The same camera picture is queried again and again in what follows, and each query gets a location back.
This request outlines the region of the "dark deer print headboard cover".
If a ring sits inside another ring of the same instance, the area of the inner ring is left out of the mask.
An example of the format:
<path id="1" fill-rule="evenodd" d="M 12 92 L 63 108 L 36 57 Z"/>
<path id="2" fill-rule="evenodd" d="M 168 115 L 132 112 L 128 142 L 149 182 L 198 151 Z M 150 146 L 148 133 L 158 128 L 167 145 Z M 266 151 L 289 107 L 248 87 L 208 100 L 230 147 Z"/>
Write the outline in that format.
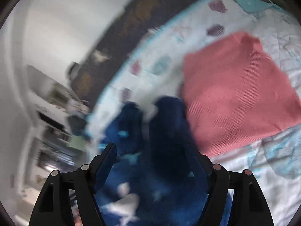
<path id="1" fill-rule="evenodd" d="M 197 0 L 131 0 L 89 53 L 71 88 L 93 108 L 114 73 L 150 29 L 158 29 Z"/>

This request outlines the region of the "green cushion left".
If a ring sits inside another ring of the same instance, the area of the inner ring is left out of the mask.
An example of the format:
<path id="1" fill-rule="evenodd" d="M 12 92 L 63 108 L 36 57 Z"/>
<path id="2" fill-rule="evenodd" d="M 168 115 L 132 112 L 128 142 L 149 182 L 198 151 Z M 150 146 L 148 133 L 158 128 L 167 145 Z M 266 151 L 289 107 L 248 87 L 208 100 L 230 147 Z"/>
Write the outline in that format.
<path id="1" fill-rule="evenodd" d="M 88 142 L 82 136 L 72 135 L 68 147 L 85 152 Z"/>

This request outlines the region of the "white seashell print quilt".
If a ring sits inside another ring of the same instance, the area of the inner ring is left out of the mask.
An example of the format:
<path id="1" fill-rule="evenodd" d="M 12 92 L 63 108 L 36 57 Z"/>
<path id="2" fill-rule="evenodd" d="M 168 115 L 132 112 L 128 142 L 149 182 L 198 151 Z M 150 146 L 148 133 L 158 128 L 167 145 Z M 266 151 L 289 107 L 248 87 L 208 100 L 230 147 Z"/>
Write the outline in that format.
<path id="1" fill-rule="evenodd" d="M 252 171 L 274 225 L 300 206 L 300 25 L 259 0 L 199 0 L 122 64 L 89 117 L 117 158 L 95 198 L 107 225 L 196 225 L 200 153 Z"/>

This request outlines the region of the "pile of teal clothes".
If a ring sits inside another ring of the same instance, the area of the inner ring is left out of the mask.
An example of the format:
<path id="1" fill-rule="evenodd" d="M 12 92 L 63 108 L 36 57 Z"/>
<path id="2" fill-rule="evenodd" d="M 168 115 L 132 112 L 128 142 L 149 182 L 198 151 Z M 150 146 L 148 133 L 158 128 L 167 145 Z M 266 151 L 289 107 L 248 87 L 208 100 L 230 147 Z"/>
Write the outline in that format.
<path id="1" fill-rule="evenodd" d="M 86 141 L 91 140 L 91 137 L 85 131 L 87 125 L 87 114 L 69 115 L 67 117 L 67 122 L 71 133 L 74 136 L 80 136 Z"/>

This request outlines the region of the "pink knit garment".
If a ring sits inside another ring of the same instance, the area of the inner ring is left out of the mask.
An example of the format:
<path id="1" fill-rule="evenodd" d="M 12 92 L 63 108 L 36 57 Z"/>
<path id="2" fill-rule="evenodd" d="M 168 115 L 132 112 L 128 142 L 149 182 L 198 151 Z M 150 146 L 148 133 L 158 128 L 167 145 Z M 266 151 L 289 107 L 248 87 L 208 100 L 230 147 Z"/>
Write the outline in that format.
<path id="1" fill-rule="evenodd" d="M 201 153 L 218 156 L 300 123 L 300 99 L 258 38 L 231 34 L 187 54 L 187 120 Z"/>

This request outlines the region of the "navy fleece star robe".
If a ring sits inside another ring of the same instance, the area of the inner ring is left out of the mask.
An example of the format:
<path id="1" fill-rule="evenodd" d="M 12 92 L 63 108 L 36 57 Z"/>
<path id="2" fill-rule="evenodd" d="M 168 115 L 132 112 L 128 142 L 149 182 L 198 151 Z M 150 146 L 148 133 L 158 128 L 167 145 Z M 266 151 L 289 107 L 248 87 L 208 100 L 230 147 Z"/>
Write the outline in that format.
<path id="1" fill-rule="evenodd" d="M 196 225 L 207 195 L 204 172 L 193 164 L 184 103 L 165 96 L 146 124 L 137 104 L 126 103 L 102 144 L 117 157 L 95 199 L 106 225 Z"/>

